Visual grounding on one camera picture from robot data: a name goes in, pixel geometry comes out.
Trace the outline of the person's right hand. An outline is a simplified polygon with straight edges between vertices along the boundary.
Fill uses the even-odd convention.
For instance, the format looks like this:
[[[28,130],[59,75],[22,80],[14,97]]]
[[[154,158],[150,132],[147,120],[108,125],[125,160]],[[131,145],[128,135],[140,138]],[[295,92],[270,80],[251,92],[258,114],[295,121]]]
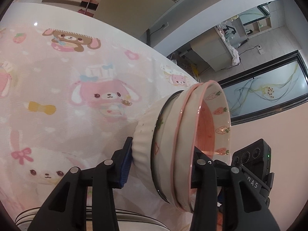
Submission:
[[[223,231],[223,206],[217,207],[217,227],[216,231]]]

